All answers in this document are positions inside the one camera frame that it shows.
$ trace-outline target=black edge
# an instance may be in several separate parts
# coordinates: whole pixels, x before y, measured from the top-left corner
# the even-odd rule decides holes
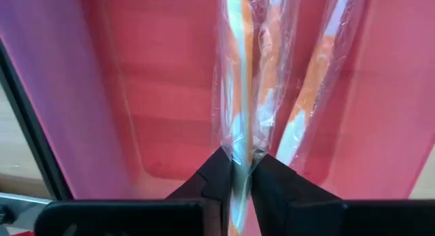
[[[0,40],[0,83],[27,140],[49,193],[57,200],[73,199],[71,191],[42,131],[31,102]]]

